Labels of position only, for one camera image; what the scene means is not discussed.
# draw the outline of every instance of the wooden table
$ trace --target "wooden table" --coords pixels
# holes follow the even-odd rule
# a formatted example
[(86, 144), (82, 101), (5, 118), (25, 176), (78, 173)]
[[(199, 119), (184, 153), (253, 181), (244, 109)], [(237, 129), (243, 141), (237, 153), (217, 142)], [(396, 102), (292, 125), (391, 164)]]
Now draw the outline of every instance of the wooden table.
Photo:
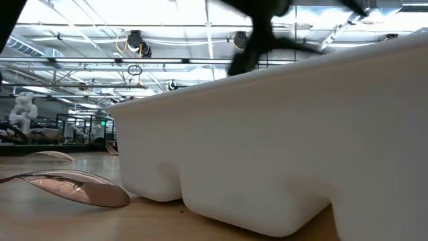
[[(0, 176), (42, 169), (88, 171), (120, 184), (118, 157), (74, 153), (78, 162), (52, 157), (0, 157)], [(181, 200), (158, 203), (131, 195), (129, 206), (106, 209), (58, 198), (20, 179), (0, 185), (0, 240), (338, 240), (328, 207), (295, 234), (270, 238), (189, 211)]]

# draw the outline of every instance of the ceiling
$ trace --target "ceiling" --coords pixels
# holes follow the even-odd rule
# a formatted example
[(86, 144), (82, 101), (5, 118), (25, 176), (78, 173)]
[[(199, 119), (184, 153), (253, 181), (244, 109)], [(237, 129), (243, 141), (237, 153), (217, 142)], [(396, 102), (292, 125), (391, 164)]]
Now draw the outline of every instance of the ceiling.
[[(373, 11), (363, 21), (346, 27), (338, 26), (345, 25), (352, 12), (334, 1), (330, 5), (319, 5), (320, 2), (329, 3), (301, 0), (287, 15), (273, 18), (275, 34), (322, 43), (335, 29), (337, 36), (328, 45), (334, 52), (379, 43), (385, 40), (388, 33), (404, 37), (425, 31), (428, 27), (428, 1), (401, 3), (397, 0), (403, 4), (400, 12), (385, 14)], [(138, 58), (136, 53), (125, 48), (124, 40), (131, 30), (140, 30), (144, 41), (151, 47), (152, 58), (230, 60), (237, 49), (228, 40), (236, 31), (251, 31), (251, 19), (215, 0), (207, 4), (204, 0), (51, 0), (51, 3), (52, 7), (48, 7), (43, 0), (28, 0), (12, 36), (41, 52), (53, 48), (60, 53), (59, 57), (64, 58)], [(29, 57), (11, 47), (6, 47), (1, 56)], [(269, 60), (287, 62), (309, 57), (311, 55), (293, 51), (274, 51), (264, 56)], [(66, 85), (86, 82), (111, 85), (111, 88), (89, 88), (84, 91), (54, 88), (58, 94), (85, 96), (150, 96), (164, 92), (165, 85), (171, 80), (193, 85), (226, 77), (224, 63), (140, 64), (143, 73), (129, 76), (126, 70), (130, 64), (117, 66), (88, 62), (65, 63), (62, 69), (29, 62), (9, 62), (2, 66), (0, 62), (0, 70), (8, 72), (5, 75), (11, 83), (27, 84), (32, 81), (34, 84), (51, 82)], [(124, 79), (127, 85), (141, 83), (148, 86), (148, 90), (115, 89), (124, 83)]]

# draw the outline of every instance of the black object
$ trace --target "black object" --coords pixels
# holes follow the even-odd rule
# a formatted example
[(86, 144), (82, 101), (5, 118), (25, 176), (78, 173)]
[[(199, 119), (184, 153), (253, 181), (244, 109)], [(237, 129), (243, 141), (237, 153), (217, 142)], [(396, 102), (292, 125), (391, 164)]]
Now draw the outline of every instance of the black object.
[(91, 145), (101, 145), (104, 146), (106, 144), (106, 139), (102, 137), (97, 137), (91, 141)]
[(129, 46), (138, 49), (138, 52), (141, 53), (140, 58), (151, 58), (152, 49), (150, 45), (142, 40), (140, 30), (131, 30), (131, 34), (128, 36)]
[(20, 139), (16, 139), (16, 138), (11, 138), (8, 136), (3, 136), (0, 135), (0, 139), (5, 142), (5, 143), (13, 143), (16, 145), (25, 145), (28, 144), (28, 137), (26, 134), (24, 134), (21, 130), (19, 130), (18, 128), (14, 127), (13, 125), (7, 124), (7, 123), (0, 123), (0, 130), (4, 130), (7, 131), (7, 129), (15, 132), (15, 135), (19, 136)]
[(387, 39), (392, 39), (392, 38), (395, 38), (395, 37), (398, 37), (399, 35), (397, 34), (397, 33), (388, 33), (387, 34)]
[[(235, 54), (227, 74), (237, 74), (252, 71), (262, 54), (276, 49), (300, 50), (321, 54), (318, 50), (306, 44), (296, 43), (288, 37), (276, 38), (272, 29), (271, 19), (274, 16), (282, 17), (290, 9), (292, 0), (221, 0), (251, 17), (253, 33), (243, 53)], [(367, 16), (362, 6), (356, 0), (338, 0), (361, 16)]]
[(80, 82), (78, 85), (81, 85), (81, 86), (82, 86), (81, 88), (78, 88), (79, 90), (81, 90), (81, 91), (86, 91), (86, 90), (88, 90), (88, 87), (85, 87), (85, 86), (87, 86), (87, 84), (86, 84), (86, 83)]
[(247, 33), (244, 31), (237, 31), (233, 37), (233, 44), (236, 48), (243, 50), (248, 43), (248, 39)]
[(128, 67), (128, 74), (132, 76), (139, 76), (142, 74), (142, 68), (136, 64), (133, 64)]
[(170, 82), (168, 82), (168, 90), (169, 91), (178, 90), (179, 88), (186, 88), (186, 87), (188, 87), (188, 86), (179, 85), (174, 80), (171, 80)]
[(13, 0), (7, 3), (7, 7), (2, 8), (4, 11), (0, 14), (0, 53), (3, 51), (26, 3), (27, 0)]

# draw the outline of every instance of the metal frame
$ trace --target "metal frame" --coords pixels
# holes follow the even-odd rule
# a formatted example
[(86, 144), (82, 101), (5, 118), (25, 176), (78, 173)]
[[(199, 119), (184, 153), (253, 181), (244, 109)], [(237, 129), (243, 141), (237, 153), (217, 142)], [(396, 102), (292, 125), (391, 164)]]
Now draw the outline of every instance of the metal frame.
[[(66, 118), (66, 120), (62, 120), (60, 117), (63, 116)], [(89, 121), (90, 125), (89, 125), (89, 132), (88, 132), (88, 144), (90, 144), (91, 142), (91, 134), (92, 134), (92, 121), (104, 121), (107, 125), (107, 121), (114, 121), (110, 118), (100, 118), (100, 117), (96, 117), (93, 114), (57, 114), (56, 115), (56, 126), (58, 126), (58, 122), (59, 121), (63, 121), (64, 123), (64, 128), (62, 130), (62, 136), (65, 137), (65, 133), (66, 133), (66, 128), (65, 128), (65, 123), (68, 122), (69, 118), (74, 118), (74, 124), (77, 123), (77, 120), (83, 120), (85, 125), (84, 125), (84, 131), (86, 130), (86, 121)], [(75, 136), (76, 136), (76, 130), (73, 130), (73, 139), (72, 142), (74, 143), (75, 141)], [(106, 140), (106, 127), (104, 127), (104, 135), (103, 135), (104, 140)]]
[[(0, 57), (0, 63), (61, 63), (61, 64), (231, 64), (232, 60), (189, 58), (14, 58)], [(283, 65), (294, 60), (260, 60), (259, 65)]]

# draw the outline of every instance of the ceiling pipe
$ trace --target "ceiling pipe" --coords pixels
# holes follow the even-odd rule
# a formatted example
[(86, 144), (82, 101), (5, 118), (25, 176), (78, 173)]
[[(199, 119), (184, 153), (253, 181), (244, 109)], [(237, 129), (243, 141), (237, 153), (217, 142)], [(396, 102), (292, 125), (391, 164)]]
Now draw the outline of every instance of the ceiling pipe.
[(157, 86), (159, 86), (159, 88), (163, 91), (163, 92), (166, 92), (166, 91), (168, 91), (167, 90), (167, 88), (165, 87), (165, 86), (163, 86), (162, 84), (161, 84), (161, 82), (159, 82), (159, 80), (152, 74), (152, 73), (150, 73), (150, 72), (145, 72), (146, 73), (146, 75), (154, 82), (154, 83), (156, 83), (156, 85)]
[[(142, 67), (142, 71), (145, 72), (191, 72), (193, 70), (197, 70), (197, 69), (202, 69), (202, 68), (206, 68), (206, 69), (220, 69), (220, 70), (224, 70), (226, 69), (226, 65), (220, 65), (220, 66), (189, 66), (187, 68), (183, 68), (183, 69), (169, 69), (169, 68), (144, 68)], [(48, 68), (48, 67), (44, 67), (44, 66), (31, 66), (28, 67), (29, 70), (33, 70), (33, 71), (56, 71), (56, 69), (53, 68)], [(78, 71), (78, 72), (91, 72), (91, 71), (101, 71), (101, 72), (126, 72), (128, 71), (128, 67), (112, 67), (112, 66), (107, 66), (107, 67), (102, 67), (102, 66), (64, 66), (63, 68), (61, 68), (61, 71)]]
[[(15, 58), (15, 57), (0, 57), (0, 63), (65, 63), (65, 64), (230, 64), (232, 60), (228, 59), (198, 59), (198, 58)], [(260, 60), (259, 65), (282, 65), (293, 62), (293, 60)]]
[[(20, 87), (19, 85), (21, 85), (22, 87), (32, 87), (32, 86), (39, 86), (38, 84), (32, 84), (31, 81), (29, 79), (25, 79), (22, 76), (17, 76), (16, 74), (10, 73), (10, 72), (3, 72), (3, 78), (5, 80), (8, 81), (14, 81), (14, 82), (18, 82), (12, 85), (17, 85), (16, 87)], [(1, 85), (2, 88), (13, 88), (14, 86), (10, 86), (10, 84), (5, 84), (3, 83)], [(70, 96), (72, 94), (72, 96), (75, 96), (75, 94), (73, 92), (70, 91), (66, 91), (66, 90), (53, 90), (54, 92), (57, 93), (57, 95), (61, 95), (61, 96)], [(95, 102), (92, 102), (90, 100), (83, 100), (82, 103), (85, 104), (95, 104)]]
[[(76, 98), (93, 98), (93, 99), (97, 99), (97, 98), (105, 98), (105, 99), (112, 99), (112, 98), (124, 98), (124, 97), (131, 97), (131, 98), (145, 98), (145, 97), (149, 97), (149, 96), (154, 96), (156, 93), (151, 94), (151, 95), (111, 95), (111, 96), (104, 96), (104, 95), (99, 95), (99, 96), (66, 96), (66, 95), (49, 95), (49, 94), (35, 94), (34, 97), (35, 98), (71, 98), (71, 99), (76, 99)], [(9, 95), (3, 95), (0, 96), (0, 98), (15, 98), (18, 97), (18, 94), (9, 94)], [(76, 102), (75, 104), (92, 104), (92, 103), (83, 103), (83, 102)]]
[(84, 32), (80, 31), (70, 20), (67, 19), (66, 16), (62, 15), (55, 7), (54, 5), (49, 1), (45, 1), (45, 0), (39, 0), (40, 3), (43, 3), (46, 7), (48, 7), (49, 9), (51, 9), (52, 11), (56, 12), (59, 16), (61, 16), (68, 24), (68, 26), (70, 26), (72, 29), (76, 30), (84, 39), (86, 39), (88, 42), (90, 42), (97, 50), (100, 50), (100, 52), (102, 52), (103, 54), (105, 54), (106, 56), (110, 57), (108, 54), (106, 54), (103, 50), (102, 47), (93, 42)]
[(207, 20), (207, 41), (208, 41), (208, 52), (209, 58), (214, 58), (214, 50), (213, 50), (213, 34), (211, 32), (211, 20), (209, 19), (209, 2), (205, 0), (205, 15)]
[[(47, 84), (49, 84), (49, 85), (51, 85), (51, 83), (52, 83), (52, 81), (50, 81), (50, 80), (48, 80), (48, 79), (46, 79), (46, 78), (44, 78), (43, 76), (40, 76), (40, 75), (38, 75), (38, 74), (34, 74), (34, 73), (31, 73), (30, 71), (27, 71), (27, 70), (23, 70), (23, 69), (21, 69), (21, 68), (19, 68), (19, 67), (17, 67), (17, 66), (14, 66), (13, 64), (6, 64), (6, 63), (2, 63), (2, 65), (4, 65), (4, 66), (6, 66), (7, 68), (9, 68), (9, 69), (11, 69), (11, 70), (15, 70), (16, 72), (18, 72), (19, 74), (21, 74), (22, 76), (27, 76), (27, 77), (29, 77), (29, 78), (31, 78), (33, 81), (35, 81), (35, 80), (40, 80), (40, 81), (42, 81), (42, 82), (45, 82), (45, 83), (47, 83)], [(10, 81), (13, 81), (15, 78), (13, 78), (12, 76), (9, 76), (9, 80)], [(76, 94), (75, 92), (73, 92), (73, 91), (69, 91), (69, 90), (55, 90), (56, 92), (62, 92), (62, 93), (66, 93), (66, 94)]]
[[(97, 28), (102, 29), (113, 29), (114, 31), (117, 31), (117, 29), (123, 29), (124, 31), (129, 30), (141, 30), (141, 31), (154, 31), (154, 30), (165, 30), (167, 31), (168, 28), (172, 29), (184, 29), (189, 31), (195, 31), (196, 29), (200, 29), (201, 31), (206, 31), (206, 28), (208, 26), (206, 25), (95, 25)], [(17, 23), (16, 27), (69, 27), (66, 24), (60, 24), (60, 23)], [(92, 24), (75, 24), (75, 27), (78, 29), (86, 29), (86, 28), (93, 28), (94, 26)], [(210, 26), (212, 30), (216, 29), (224, 29), (225, 31), (251, 31), (252, 26), (251, 25), (218, 25), (213, 24)], [(291, 31), (291, 27), (287, 25), (274, 25), (274, 31)]]
[[(72, 0), (73, 2), (74, 2), (74, 4), (76, 4), (79, 8), (80, 8), (80, 10), (82, 10), (82, 12), (84, 12), (85, 13), (85, 15), (91, 20), (91, 22), (92, 22), (92, 26), (94, 26), (94, 28), (96, 29), (96, 30), (98, 30), (98, 31), (101, 31), (101, 32), (103, 32), (103, 33), (105, 33), (107, 36), (109, 36), (108, 35), (108, 33), (104, 30), (104, 29), (102, 29), (102, 28), (100, 28), (100, 27), (97, 27), (97, 25), (95, 24), (95, 21), (94, 21), (94, 19), (90, 16), (90, 14), (87, 12), (87, 11), (85, 11), (85, 9), (83, 9), (83, 7), (76, 1), (76, 0)], [(101, 19), (101, 21), (104, 23), (104, 25), (105, 26), (107, 26), (107, 23), (101, 18), (101, 16), (92, 8), (92, 6), (86, 1), (86, 0), (83, 0), (83, 2)], [(115, 32), (115, 31), (113, 31), (113, 33), (114, 33), (114, 35), (115, 35), (115, 37), (118, 37), (118, 35), (117, 35), (117, 33)]]
[(43, 87), (43, 88), (141, 88), (143, 87), (141, 85), (139, 86), (115, 86), (111, 84), (89, 84), (89, 85), (81, 85), (81, 84), (2, 84), (2, 87)]
[(337, 25), (333, 31), (321, 42), (321, 50), (325, 50), (328, 45), (332, 44), (334, 40), (342, 34), (345, 30), (347, 30), (352, 24), (354, 24), (355, 21), (360, 21), (363, 19), (360, 15), (357, 13), (353, 13), (346, 23)]

